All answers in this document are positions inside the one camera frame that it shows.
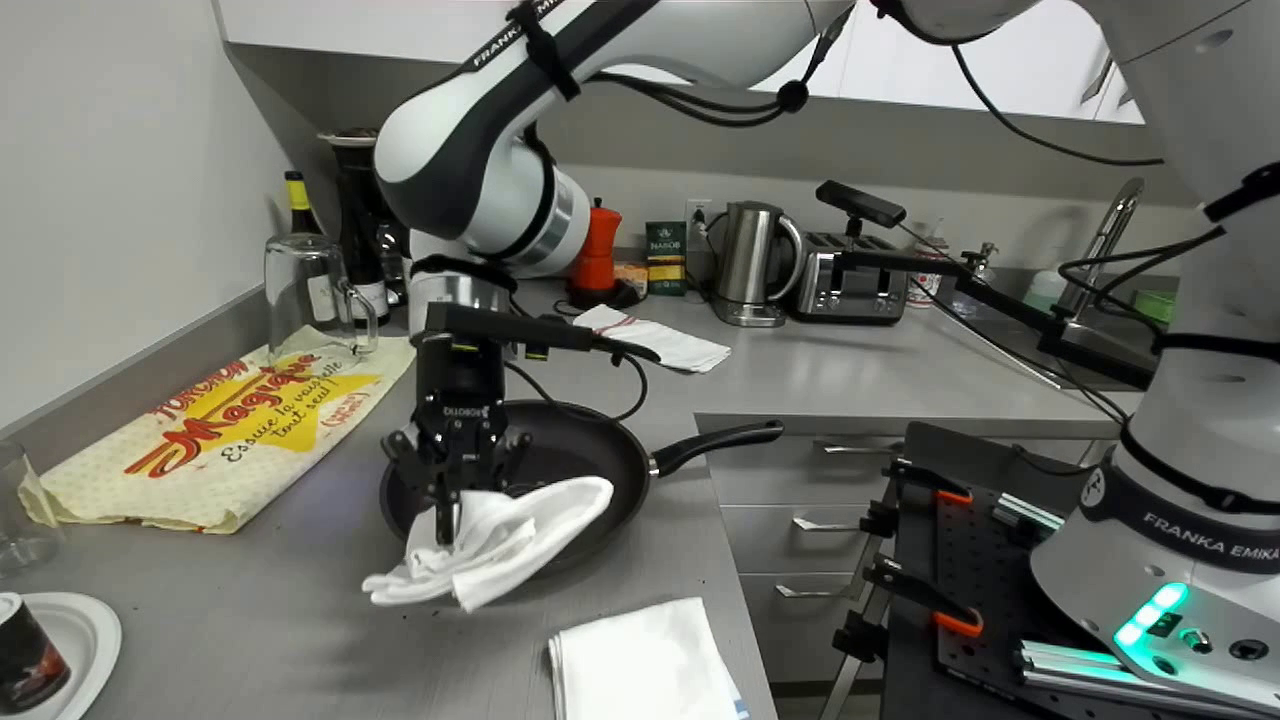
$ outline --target toaster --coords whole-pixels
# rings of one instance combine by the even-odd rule
[[[787,296],[787,311],[810,322],[896,322],[909,309],[912,270],[875,266],[883,257],[898,257],[875,237],[804,237],[798,285]]]

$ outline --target black frying pan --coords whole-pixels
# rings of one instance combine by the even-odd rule
[[[687,436],[661,453],[644,453],[644,445],[614,421],[580,406],[580,405],[538,405],[515,399],[503,405],[506,427],[524,436],[524,445],[506,458],[506,491],[524,495],[557,481],[570,475],[603,475],[612,481],[608,507],[570,541],[564,557],[580,557],[589,545],[603,545],[614,529],[625,529],[644,495],[647,481],[673,475],[680,464],[740,445],[770,445],[781,441],[781,423],[740,423],[725,433]],[[431,488],[425,471],[395,471],[385,475],[385,515],[395,535],[406,535],[415,511],[431,507]]]

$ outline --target black mug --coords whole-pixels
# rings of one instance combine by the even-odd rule
[[[50,649],[15,593],[0,593],[0,716],[28,712],[67,684],[67,659]]]

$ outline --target pan handle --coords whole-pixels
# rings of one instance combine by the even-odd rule
[[[700,433],[700,436],[687,436],[680,445],[668,445],[668,447],[650,453],[650,475],[673,475],[687,458],[696,458],[705,453],[716,453],[716,447],[770,445],[781,436],[782,436],[781,421]]]

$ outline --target stainless steel counter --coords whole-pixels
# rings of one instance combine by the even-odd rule
[[[647,447],[696,433],[696,413],[787,417],[791,427],[951,421],[1017,436],[1107,433],[1083,399],[1020,374],[933,311],[896,326],[752,330],[716,322],[700,300],[647,300],[637,314],[730,343],[712,374],[650,372],[650,399],[626,423]],[[532,372],[557,395],[603,413],[626,406],[637,393],[626,366],[603,354],[558,352]],[[752,716],[775,716],[705,464],[661,481],[638,521],[589,568],[532,580],[494,606],[373,606],[361,580],[399,557],[374,507],[374,441],[406,423],[406,386],[411,374],[240,535],[71,529],[49,568],[15,580],[21,593],[86,593],[119,611],[125,659],[92,716],[547,720],[547,637],[673,597],[706,600]]]

